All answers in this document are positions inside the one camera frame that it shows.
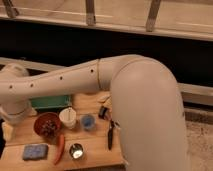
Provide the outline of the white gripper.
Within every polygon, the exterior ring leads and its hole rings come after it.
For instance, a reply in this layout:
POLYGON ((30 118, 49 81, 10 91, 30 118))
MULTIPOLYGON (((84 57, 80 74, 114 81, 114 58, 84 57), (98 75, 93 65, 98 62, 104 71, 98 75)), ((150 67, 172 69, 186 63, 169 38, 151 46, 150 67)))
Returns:
POLYGON ((32 111, 29 100, 11 102, 0 105, 0 116, 5 122, 2 123, 3 138, 10 141, 14 135, 14 127, 21 123, 32 111))

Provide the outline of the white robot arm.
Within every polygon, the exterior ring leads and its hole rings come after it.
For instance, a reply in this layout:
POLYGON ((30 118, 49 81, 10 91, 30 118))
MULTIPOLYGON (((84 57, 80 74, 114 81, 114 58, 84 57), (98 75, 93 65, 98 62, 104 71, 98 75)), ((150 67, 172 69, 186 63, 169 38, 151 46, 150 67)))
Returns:
POLYGON ((0 69, 0 116, 19 123, 42 96, 109 91, 127 171, 190 171, 178 83, 161 62, 140 55, 102 58, 31 76, 19 64, 0 69))

